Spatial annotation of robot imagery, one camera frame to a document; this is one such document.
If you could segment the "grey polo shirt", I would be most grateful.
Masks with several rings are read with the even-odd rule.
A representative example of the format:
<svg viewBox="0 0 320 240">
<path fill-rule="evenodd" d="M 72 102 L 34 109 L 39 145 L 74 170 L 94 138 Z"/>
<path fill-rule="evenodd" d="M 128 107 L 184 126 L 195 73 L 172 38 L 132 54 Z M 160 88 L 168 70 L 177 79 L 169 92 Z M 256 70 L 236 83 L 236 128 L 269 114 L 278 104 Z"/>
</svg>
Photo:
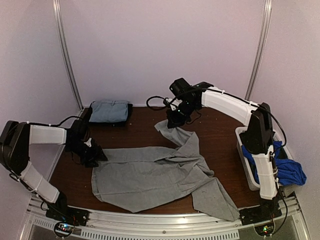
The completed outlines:
<svg viewBox="0 0 320 240">
<path fill-rule="evenodd" d="M 160 121 L 155 129 L 176 148 L 105 149 L 108 160 L 92 170 L 94 196 L 137 213 L 191 195 L 196 211 L 221 220 L 237 220 L 240 212 L 200 154 L 197 134 L 179 127 L 170 129 L 167 124 Z"/>
</svg>

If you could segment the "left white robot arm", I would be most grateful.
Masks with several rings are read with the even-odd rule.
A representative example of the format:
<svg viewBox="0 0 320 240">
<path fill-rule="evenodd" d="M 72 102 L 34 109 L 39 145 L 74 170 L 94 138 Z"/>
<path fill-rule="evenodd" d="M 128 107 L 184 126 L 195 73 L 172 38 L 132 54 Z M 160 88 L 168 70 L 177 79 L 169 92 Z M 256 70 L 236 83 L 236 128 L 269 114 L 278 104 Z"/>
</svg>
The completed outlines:
<svg viewBox="0 0 320 240">
<path fill-rule="evenodd" d="M 31 145 L 63 145 L 68 152 L 80 159 L 86 168 L 98 167 L 107 161 L 104 151 L 89 136 L 86 121 L 76 119 L 71 127 L 60 124 L 43 124 L 9 120 L 0 135 L 0 163 L 18 181 L 38 194 L 45 202 L 55 204 L 52 213 L 61 222 L 72 218 L 72 211 L 66 207 L 64 195 L 37 171 L 30 159 Z"/>
</svg>

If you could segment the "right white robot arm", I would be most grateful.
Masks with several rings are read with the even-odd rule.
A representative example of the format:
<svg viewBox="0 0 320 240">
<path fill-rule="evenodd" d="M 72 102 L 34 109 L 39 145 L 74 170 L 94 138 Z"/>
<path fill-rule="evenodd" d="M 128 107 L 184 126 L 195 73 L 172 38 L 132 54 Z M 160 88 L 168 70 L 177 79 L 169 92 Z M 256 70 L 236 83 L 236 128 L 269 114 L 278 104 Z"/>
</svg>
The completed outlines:
<svg viewBox="0 0 320 240">
<path fill-rule="evenodd" d="M 260 185 L 259 194 L 265 200 L 257 208 L 256 216 L 261 221 L 268 220 L 276 212 L 274 204 L 280 199 L 270 106 L 244 100 L 207 82 L 190 85 L 184 78 L 176 79 L 169 89 L 174 95 L 165 103 L 169 129 L 189 123 L 191 114 L 203 107 L 228 115 L 246 127 L 239 138 L 252 155 Z"/>
</svg>

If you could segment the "white laundry basket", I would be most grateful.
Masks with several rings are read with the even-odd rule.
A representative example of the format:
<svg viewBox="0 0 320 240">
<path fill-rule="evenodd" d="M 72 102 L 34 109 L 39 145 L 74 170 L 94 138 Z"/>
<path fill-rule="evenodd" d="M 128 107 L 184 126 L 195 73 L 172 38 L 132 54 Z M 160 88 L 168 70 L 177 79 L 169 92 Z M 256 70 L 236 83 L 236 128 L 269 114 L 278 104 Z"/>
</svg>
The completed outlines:
<svg viewBox="0 0 320 240">
<path fill-rule="evenodd" d="M 251 191 L 258 191 L 258 190 L 260 190 L 260 185 L 255 181 L 254 171 L 252 171 L 252 168 L 251 168 L 252 164 L 249 163 L 248 159 L 243 155 L 243 151 L 242 151 L 243 144 L 242 144 L 242 141 L 240 138 L 240 133 L 245 132 L 246 130 L 247 130 L 246 126 L 240 126 L 235 129 L 235 135 L 237 137 L 237 150 L 238 150 L 238 153 L 239 153 L 242 165 L 243 165 L 243 169 L 244 169 L 244 172 L 246 175 L 249 189 Z M 273 132 L 274 132 L 273 140 L 281 141 L 282 140 L 281 135 L 276 130 L 274 130 Z M 284 146 L 283 150 L 286 153 L 287 158 L 293 160 L 293 157 L 292 157 L 288 147 Z"/>
</svg>

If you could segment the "folded black garment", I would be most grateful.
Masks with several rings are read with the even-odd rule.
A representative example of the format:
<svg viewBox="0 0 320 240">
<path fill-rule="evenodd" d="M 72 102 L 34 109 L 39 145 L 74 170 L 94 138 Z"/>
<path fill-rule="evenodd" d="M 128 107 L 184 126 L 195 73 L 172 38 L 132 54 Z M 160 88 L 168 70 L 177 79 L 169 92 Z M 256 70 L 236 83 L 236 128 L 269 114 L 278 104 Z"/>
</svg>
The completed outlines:
<svg viewBox="0 0 320 240">
<path fill-rule="evenodd" d="M 90 125 L 93 126 L 104 126 L 104 127 L 124 127 L 127 123 L 127 121 L 129 120 L 129 118 L 131 117 L 132 113 L 133 113 L 133 105 L 132 104 L 128 104 L 128 117 L 126 121 L 123 122 L 115 122 L 115 123 L 93 123 L 90 122 L 90 118 L 91 115 L 93 113 L 92 108 L 89 106 L 88 108 L 85 109 L 85 111 L 82 114 L 82 118 L 86 121 L 89 122 Z"/>
</svg>

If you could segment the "black garment in basket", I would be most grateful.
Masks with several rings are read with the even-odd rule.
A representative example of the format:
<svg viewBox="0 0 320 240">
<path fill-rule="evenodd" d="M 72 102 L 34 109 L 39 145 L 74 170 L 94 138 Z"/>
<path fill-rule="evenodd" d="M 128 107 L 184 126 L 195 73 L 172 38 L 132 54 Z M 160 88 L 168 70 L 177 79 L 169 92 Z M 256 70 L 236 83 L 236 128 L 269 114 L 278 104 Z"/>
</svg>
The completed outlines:
<svg viewBox="0 0 320 240">
<path fill-rule="evenodd" d="M 281 159 L 281 160 L 288 158 L 288 155 L 283 147 L 276 150 L 275 156 L 277 159 Z M 250 169 L 251 169 L 252 174 L 255 175 L 257 173 L 257 168 L 256 168 L 256 164 L 255 164 L 254 160 L 251 160 L 249 165 L 250 165 Z"/>
</svg>

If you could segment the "blue garment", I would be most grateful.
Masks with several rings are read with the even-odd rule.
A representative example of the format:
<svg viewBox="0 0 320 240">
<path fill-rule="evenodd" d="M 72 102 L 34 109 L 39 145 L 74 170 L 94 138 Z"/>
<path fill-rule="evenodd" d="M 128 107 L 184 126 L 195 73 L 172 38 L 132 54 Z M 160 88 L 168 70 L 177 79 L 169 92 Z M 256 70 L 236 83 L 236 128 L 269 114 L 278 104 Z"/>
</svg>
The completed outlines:
<svg viewBox="0 0 320 240">
<path fill-rule="evenodd" d="M 274 141 L 273 147 L 278 150 L 282 147 L 282 141 Z M 241 146 L 243 155 L 248 159 L 249 163 L 254 160 L 252 154 L 245 148 L 244 145 Z M 307 177 L 303 172 L 303 168 L 299 162 L 292 159 L 278 159 L 275 154 L 275 163 L 278 168 L 277 177 L 279 178 L 279 183 L 283 186 L 289 185 L 299 185 L 302 186 L 306 183 Z M 255 181 L 259 184 L 258 172 L 254 175 Z"/>
</svg>

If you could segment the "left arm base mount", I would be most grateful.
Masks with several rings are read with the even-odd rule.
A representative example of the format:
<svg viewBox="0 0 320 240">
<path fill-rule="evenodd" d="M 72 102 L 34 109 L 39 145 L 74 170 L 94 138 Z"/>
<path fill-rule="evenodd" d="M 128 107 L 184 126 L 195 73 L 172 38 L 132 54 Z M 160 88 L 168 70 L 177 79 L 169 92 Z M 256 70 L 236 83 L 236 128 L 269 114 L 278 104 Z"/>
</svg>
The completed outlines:
<svg viewBox="0 0 320 240">
<path fill-rule="evenodd" d="M 69 225 L 74 226 L 86 226 L 87 221 L 89 218 L 89 211 L 80 209 L 80 208 L 74 208 L 74 207 L 67 207 L 66 213 L 61 214 L 57 210 L 54 210 L 53 208 L 49 208 L 45 216 L 50 219 L 57 220 L 59 222 L 67 223 Z"/>
</svg>

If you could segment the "front aluminium rail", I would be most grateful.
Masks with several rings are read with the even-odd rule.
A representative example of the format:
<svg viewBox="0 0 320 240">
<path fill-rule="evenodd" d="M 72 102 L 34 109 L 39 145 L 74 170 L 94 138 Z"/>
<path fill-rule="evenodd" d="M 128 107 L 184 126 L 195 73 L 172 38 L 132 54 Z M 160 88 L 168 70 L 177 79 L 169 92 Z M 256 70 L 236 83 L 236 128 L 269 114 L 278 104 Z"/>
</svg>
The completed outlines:
<svg viewBox="0 0 320 240">
<path fill-rule="evenodd" d="M 72 237 L 84 240 L 310 240 L 310 234 L 296 197 L 286 199 L 288 214 L 283 226 L 272 237 L 257 233 L 258 225 L 243 225 L 220 220 L 202 213 L 190 214 L 129 214 L 89 210 L 86 226 L 76 227 Z M 47 218 L 41 200 L 32 197 L 26 210 L 25 224 L 19 240 L 32 239 L 37 227 L 51 234 L 57 220 Z"/>
</svg>

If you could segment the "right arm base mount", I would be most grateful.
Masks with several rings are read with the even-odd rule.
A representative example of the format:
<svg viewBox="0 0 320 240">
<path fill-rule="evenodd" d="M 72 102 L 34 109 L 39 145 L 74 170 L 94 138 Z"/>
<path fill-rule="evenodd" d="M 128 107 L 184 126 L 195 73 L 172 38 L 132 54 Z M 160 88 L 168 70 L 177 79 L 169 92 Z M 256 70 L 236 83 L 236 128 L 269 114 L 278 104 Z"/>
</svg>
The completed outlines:
<svg viewBox="0 0 320 240">
<path fill-rule="evenodd" d="M 239 213 L 243 226 L 270 221 L 273 218 L 282 216 L 282 211 L 278 203 L 276 205 L 262 204 L 254 207 L 243 208 Z"/>
</svg>

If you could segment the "right aluminium frame post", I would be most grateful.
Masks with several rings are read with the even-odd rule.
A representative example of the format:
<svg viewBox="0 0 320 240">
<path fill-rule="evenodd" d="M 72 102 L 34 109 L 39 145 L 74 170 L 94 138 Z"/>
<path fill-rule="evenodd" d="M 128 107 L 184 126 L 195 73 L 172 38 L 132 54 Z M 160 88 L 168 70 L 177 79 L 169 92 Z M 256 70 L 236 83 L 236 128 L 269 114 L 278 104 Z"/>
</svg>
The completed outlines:
<svg viewBox="0 0 320 240">
<path fill-rule="evenodd" d="M 253 67 L 251 70 L 248 86 L 245 93 L 245 99 L 250 100 L 254 91 L 254 86 L 258 77 L 259 69 L 261 66 L 263 53 L 265 49 L 265 45 L 268 38 L 268 33 L 270 29 L 270 23 L 272 18 L 272 7 L 273 1 L 272 0 L 265 0 L 264 1 L 264 9 L 262 15 L 262 22 L 259 34 L 259 40 L 257 44 L 256 54 L 253 62 Z"/>
</svg>

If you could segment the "aluminium frame post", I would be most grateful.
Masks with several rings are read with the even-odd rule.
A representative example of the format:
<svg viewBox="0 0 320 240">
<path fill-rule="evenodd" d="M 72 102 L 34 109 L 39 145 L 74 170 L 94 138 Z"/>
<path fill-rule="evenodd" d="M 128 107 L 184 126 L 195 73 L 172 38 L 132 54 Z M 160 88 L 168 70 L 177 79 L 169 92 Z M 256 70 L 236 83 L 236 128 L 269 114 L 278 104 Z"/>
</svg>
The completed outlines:
<svg viewBox="0 0 320 240">
<path fill-rule="evenodd" d="M 250 100 L 254 91 L 254 86 L 258 77 L 259 69 L 261 66 L 263 53 L 265 49 L 265 45 L 268 38 L 268 33 L 270 29 L 270 23 L 272 18 L 272 7 L 273 1 L 272 0 L 265 0 L 264 1 L 264 9 L 262 15 L 262 22 L 259 34 L 259 40 L 257 44 L 256 54 L 253 62 L 253 67 L 251 70 L 248 86 L 245 93 L 245 99 Z"/>
<path fill-rule="evenodd" d="M 53 5 L 53 13 L 54 13 L 56 27 L 57 27 L 58 38 L 60 42 L 62 58 L 63 58 L 64 66 L 66 69 L 68 81 L 71 87 L 71 92 L 75 99 L 78 110 L 82 111 L 84 109 L 84 106 L 80 97 L 80 92 L 76 83 L 75 74 L 73 71 L 72 63 L 71 63 L 70 53 L 68 50 L 68 44 L 67 44 L 64 23 L 63 23 L 63 16 L 61 11 L 61 1 L 53 0 L 52 5 Z"/>
</svg>

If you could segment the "left aluminium frame post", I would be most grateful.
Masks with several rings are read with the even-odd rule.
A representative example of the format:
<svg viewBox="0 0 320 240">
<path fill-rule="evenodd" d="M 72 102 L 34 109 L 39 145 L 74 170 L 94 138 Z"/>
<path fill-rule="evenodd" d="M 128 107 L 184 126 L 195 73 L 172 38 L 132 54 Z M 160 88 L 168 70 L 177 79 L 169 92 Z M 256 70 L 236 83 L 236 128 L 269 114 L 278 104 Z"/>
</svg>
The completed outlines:
<svg viewBox="0 0 320 240">
<path fill-rule="evenodd" d="M 52 5 L 53 5 L 53 13 L 54 13 L 56 27 L 57 27 L 58 38 L 60 42 L 62 58 L 63 58 L 64 66 L 66 69 L 68 81 L 71 87 L 71 92 L 75 99 L 78 110 L 82 111 L 84 109 L 84 106 L 80 97 L 80 92 L 76 83 L 75 74 L 73 71 L 72 63 L 71 63 L 70 53 L 68 50 L 68 44 L 67 44 L 64 23 L 63 23 L 63 16 L 61 11 L 61 1 L 53 0 Z"/>
</svg>

